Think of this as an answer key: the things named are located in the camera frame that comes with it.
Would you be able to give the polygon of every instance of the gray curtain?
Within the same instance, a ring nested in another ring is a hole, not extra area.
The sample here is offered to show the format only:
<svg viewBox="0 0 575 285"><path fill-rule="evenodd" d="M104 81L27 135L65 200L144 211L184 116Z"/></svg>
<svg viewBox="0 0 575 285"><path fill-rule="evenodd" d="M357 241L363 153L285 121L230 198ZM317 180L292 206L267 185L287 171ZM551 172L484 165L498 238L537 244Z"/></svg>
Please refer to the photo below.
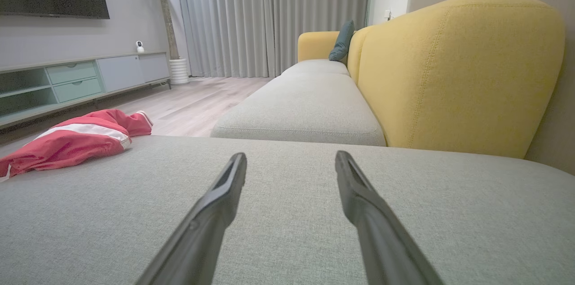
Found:
<svg viewBox="0 0 575 285"><path fill-rule="evenodd" d="M307 31L363 27L367 0L181 0L193 76L275 77Z"/></svg>

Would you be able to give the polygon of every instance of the white camera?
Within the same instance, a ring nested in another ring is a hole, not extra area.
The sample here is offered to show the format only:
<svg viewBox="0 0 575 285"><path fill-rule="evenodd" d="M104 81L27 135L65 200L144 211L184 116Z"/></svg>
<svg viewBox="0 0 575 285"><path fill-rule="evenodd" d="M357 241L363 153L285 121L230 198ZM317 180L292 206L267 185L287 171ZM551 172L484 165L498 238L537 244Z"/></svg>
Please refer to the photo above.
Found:
<svg viewBox="0 0 575 285"><path fill-rule="evenodd" d="M144 52L144 47L143 47L141 41L136 41L136 47L137 47L137 48L136 48L136 51L137 51L137 52Z"/></svg>

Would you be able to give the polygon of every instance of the red and white clothing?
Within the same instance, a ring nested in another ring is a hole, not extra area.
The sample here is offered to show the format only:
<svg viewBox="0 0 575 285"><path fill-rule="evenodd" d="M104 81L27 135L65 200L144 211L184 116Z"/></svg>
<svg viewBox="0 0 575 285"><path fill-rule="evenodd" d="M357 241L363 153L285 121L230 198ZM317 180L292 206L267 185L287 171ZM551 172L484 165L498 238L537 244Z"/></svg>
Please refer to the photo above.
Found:
<svg viewBox="0 0 575 285"><path fill-rule="evenodd" d="M150 135L152 125L144 111L128 116L118 109L66 120L0 159L0 180L33 169L57 169L88 158L119 154L132 143L131 136Z"/></svg>

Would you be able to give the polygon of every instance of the tv stand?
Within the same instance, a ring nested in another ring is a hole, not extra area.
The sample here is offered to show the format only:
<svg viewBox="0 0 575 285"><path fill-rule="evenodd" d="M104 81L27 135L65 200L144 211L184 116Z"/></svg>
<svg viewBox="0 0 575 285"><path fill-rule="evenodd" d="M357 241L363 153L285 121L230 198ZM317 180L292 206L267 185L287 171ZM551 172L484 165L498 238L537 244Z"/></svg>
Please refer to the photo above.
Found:
<svg viewBox="0 0 575 285"><path fill-rule="evenodd" d="M165 52L0 68L0 129L161 82L170 83Z"/></svg>

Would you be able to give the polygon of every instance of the white plant pot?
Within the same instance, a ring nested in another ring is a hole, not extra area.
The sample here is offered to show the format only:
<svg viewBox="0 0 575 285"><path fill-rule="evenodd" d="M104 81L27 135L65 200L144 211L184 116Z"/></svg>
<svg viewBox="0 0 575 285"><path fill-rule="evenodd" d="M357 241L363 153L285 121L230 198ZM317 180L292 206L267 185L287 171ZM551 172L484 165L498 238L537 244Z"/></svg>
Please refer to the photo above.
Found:
<svg viewBox="0 0 575 285"><path fill-rule="evenodd" d="M190 82L187 59L170 60L170 80L172 85L184 85Z"/></svg>

